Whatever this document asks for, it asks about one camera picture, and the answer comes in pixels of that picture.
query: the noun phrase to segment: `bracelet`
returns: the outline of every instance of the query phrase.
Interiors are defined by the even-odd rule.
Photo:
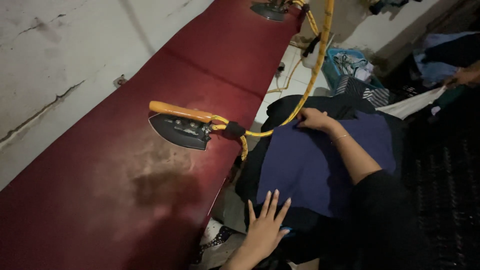
[[[338,141],[339,139],[343,138],[343,137],[347,137],[347,136],[351,136],[350,134],[347,134],[347,135],[343,135],[343,136],[340,136],[338,138],[336,138],[335,140],[332,141],[332,143]]]

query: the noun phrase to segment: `blue plastic basket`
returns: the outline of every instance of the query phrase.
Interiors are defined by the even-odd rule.
[[[325,57],[325,61],[322,66],[322,71],[325,75],[325,79],[327,80],[328,86],[331,89],[332,95],[335,94],[340,76],[343,75],[342,73],[340,73],[339,69],[336,67],[333,61],[333,57],[339,52],[350,54],[357,58],[365,59],[365,56],[363,55],[363,53],[354,49],[328,49],[327,50],[327,56]],[[384,88],[382,83],[374,75],[372,75],[372,80],[368,85],[372,89]]]

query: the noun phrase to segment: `white tiled floor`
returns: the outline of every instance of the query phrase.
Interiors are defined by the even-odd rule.
[[[276,89],[285,87],[287,84],[288,77],[293,69],[293,67],[297,64],[298,60],[300,59],[301,51],[299,48],[294,46],[289,46],[285,51],[285,54],[282,58],[282,62],[285,64],[285,70],[282,72],[280,77],[273,78],[272,83],[270,84],[268,90]],[[265,98],[260,105],[260,108],[257,112],[257,116],[255,117],[255,122],[252,124],[251,131],[260,132],[260,127],[268,118],[267,115],[267,107],[268,105],[275,102],[277,99],[289,96],[289,95],[303,95],[305,90],[307,89],[307,84],[310,82],[310,78],[312,76],[312,70],[306,68],[300,63],[295,70],[295,73],[292,75],[292,79],[290,80],[290,85],[288,89],[282,90],[281,92],[275,92],[266,94]],[[320,93],[324,93],[325,91],[321,91],[321,88],[328,88],[327,81],[325,80],[325,76],[322,72],[320,72],[317,76],[317,80],[315,81],[314,87],[320,87],[318,90],[313,89],[310,93],[310,96],[317,96]],[[257,144],[259,138],[247,136],[248,142],[248,149],[252,150],[255,145]]]

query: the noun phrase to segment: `woman's right hand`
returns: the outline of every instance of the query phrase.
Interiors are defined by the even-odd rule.
[[[327,112],[321,112],[314,108],[302,108],[297,114],[297,119],[300,121],[297,127],[308,127],[331,134],[334,129],[341,127],[341,124],[327,116]]]

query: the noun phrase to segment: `red ironing board cover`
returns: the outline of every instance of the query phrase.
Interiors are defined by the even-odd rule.
[[[0,269],[184,269],[241,144],[175,146],[158,100],[249,127],[303,21],[215,0],[0,192]]]

